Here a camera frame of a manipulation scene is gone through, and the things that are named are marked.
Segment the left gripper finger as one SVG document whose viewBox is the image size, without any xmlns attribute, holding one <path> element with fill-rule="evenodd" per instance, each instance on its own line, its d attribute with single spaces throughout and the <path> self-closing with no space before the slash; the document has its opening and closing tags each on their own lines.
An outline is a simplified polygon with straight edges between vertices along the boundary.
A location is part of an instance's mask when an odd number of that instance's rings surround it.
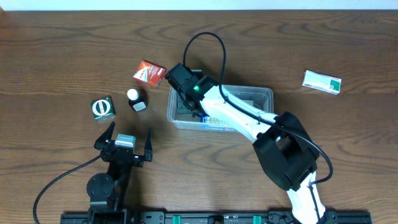
<svg viewBox="0 0 398 224">
<path fill-rule="evenodd" d="M 94 148 L 105 148 L 110 142 L 113 131 L 115 127 L 115 122 L 113 121 L 107 130 L 95 141 Z"/>
<path fill-rule="evenodd" d="M 149 129 L 147 132 L 146 143 L 144 145 L 144 155 L 145 156 L 152 156 L 153 149 L 152 149 L 152 142 L 151 142 L 151 130 Z"/>
</svg>

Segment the blue illustrated box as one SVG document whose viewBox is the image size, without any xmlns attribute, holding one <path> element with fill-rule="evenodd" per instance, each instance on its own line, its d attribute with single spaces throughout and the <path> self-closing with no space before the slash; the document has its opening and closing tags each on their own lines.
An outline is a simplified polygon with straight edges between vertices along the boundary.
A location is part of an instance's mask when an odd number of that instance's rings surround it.
<svg viewBox="0 0 398 224">
<path fill-rule="evenodd" d="M 223 131 L 223 132 L 236 132 L 229 124 L 219 120 L 218 118 L 213 118 L 210 116 L 202 116 L 200 118 L 201 128 L 212 130 L 212 131 Z"/>
</svg>

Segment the red cardboard box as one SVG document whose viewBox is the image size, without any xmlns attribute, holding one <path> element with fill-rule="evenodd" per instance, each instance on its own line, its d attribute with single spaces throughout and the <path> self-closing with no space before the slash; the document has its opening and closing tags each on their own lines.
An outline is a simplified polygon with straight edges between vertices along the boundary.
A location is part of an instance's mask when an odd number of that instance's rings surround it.
<svg viewBox="0 0 398 224">
<path fill-rule="evenodd" d="M 142 60 L 133 75 L 135 81 L 158 88 L 165 77 L 166 69 L 148 61 Z"/>
</svg>

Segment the white green box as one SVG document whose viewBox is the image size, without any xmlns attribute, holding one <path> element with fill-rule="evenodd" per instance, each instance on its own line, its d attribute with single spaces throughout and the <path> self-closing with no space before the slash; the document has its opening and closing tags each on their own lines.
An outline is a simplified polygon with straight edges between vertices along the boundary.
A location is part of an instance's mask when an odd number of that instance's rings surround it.
<svg viewBox="0 0 398 224">
<path fill-rule="evenodd" d="M 306 70 L 302 86 L 337 95 L 341 90 L 341 79 Z"/>
</svg>

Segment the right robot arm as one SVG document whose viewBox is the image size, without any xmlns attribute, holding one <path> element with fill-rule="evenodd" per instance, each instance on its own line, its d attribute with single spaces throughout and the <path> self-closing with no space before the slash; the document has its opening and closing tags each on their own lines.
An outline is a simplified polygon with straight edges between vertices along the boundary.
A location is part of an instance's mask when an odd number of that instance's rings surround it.
<svg viewBox="0 0 398 224">
<path fill-rule="evenodd" d="M 322 223 L 326 208 L 320 200 L 317 159 L 328 156 L 310 139 L 299 119 L 256 108 L 230 93 L 219 81 L 194 73 L 168 78 L 183 104 L 195 114 L 216 118 L 252 142 L 268 178 L 286 191 L 292 215 L 300 223 Z"/>
</svg>

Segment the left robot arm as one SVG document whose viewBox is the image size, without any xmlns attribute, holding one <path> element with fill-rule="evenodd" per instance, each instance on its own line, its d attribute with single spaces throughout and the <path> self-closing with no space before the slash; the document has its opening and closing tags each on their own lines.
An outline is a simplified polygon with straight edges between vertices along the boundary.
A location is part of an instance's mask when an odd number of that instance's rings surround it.
<svg viewBox="0 0 398 224">
<path fill-rule="evenodd" d="M 112 122 L 94 144 L 94 148 L 100 152 L 99 157 L 109 166 L 107 172 L 94 175 L 86 185 L 90 197 L 89 224 L 137 223 L 136 212 L 123 207 L 124 197 L 131 169 L 142 167 L 145 161 L 152 161 L 151 132 L 147 133 L 143 155 L 139 155 L 134 152 L 134 136 L 118 134 L 115 140 L 111 139 L 114 126 Z"/>
</svg>

